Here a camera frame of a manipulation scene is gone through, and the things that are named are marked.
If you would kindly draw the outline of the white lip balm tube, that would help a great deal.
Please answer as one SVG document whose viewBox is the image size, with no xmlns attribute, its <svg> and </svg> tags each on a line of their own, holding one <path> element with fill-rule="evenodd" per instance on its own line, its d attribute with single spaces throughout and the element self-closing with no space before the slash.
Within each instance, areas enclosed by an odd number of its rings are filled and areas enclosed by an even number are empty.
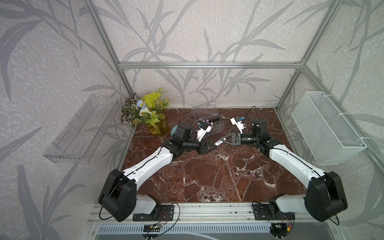
<svg viewBox="0 0 384 240">
<path fill-rule="evenodd" d="M 215 145 L 216 145 L 216 146 L 219 146 L 219 145 L 221 145 L 222 143 L 223 143 L 223 141 L 219 140 L 219 141 L 215 142 Z"/>
</svg>

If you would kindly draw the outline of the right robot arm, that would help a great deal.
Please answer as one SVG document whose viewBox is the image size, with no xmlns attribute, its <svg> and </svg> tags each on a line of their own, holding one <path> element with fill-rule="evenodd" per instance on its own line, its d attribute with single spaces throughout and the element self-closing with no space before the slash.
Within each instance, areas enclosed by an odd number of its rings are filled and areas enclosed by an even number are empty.
<svg viewBox="0 0 384 240">
<path fill-rule="evenodd" d="M 341 177 L 335 172 L 325 172 L 294 154 L 281 141 L 271 137 L 267 122 L 260 118 L 252 121 L 252 133 L 243 132 L 243 117 L 231 118 L 239 132 L 221 138 L 232 146 L 247 145 L 269 159 L 283 166 L 307 189 L 304 195 L 281 195 L 260 204 L 260 214 L 273 220 L 282 219 L 286 214 L 309 214 L 313 219 L 324 222 L 336 217 L 348 208 L 348 202 Z"/>
</svg>

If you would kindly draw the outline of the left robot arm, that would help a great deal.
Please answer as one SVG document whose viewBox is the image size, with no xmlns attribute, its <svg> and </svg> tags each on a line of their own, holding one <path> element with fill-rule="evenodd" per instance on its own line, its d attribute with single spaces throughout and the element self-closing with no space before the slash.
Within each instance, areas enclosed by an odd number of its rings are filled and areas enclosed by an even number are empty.
<svg viewBox="0 0 384 240">
<path fill-rule="evenodd" d="M 171 137 L 149 157 L 123 171 L 112 170 L 98 199 L 102 209 L 117 222 L 131 215 L 146 215 L 156 220 L 161 212 L 161 203 L 148 195 L 138 195 L 138 189 L 184 152 L 196 151 L 199 155 L 205 155 L 215 150 L 217 146 L 205 138 L 211 130 L 210 124 L 200 124 L 197 136 L 192 138 L 192 125 L 180 123 L 173 128 Z"/>
</svg>

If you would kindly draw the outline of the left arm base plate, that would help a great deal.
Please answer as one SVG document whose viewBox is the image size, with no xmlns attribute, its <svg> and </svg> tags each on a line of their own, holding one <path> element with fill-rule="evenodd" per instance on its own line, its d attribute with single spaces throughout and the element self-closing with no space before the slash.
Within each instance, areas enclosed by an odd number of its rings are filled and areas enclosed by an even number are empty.
<svg viewBox="0 0 384 240">
<path fill-rule="evenodd" d="M 167 222 L 174 218 L 174 205 L 157 205 L 150 214 L 134 214 L 134 222 Z"/>
</svg>

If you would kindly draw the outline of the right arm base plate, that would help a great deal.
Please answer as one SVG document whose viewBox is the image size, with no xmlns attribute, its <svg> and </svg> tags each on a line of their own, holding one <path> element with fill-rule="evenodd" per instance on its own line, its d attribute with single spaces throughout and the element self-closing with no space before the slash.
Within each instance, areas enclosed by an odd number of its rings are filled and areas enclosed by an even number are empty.
<svg viewBox="0 0 384 240">
<path fill-rule="evenodd" d="M 294 213 L 281 212 L 275 203 L 252 202 L 252 208 L 256 221 L 293 221 L 296 219 Z"/>
</svg>

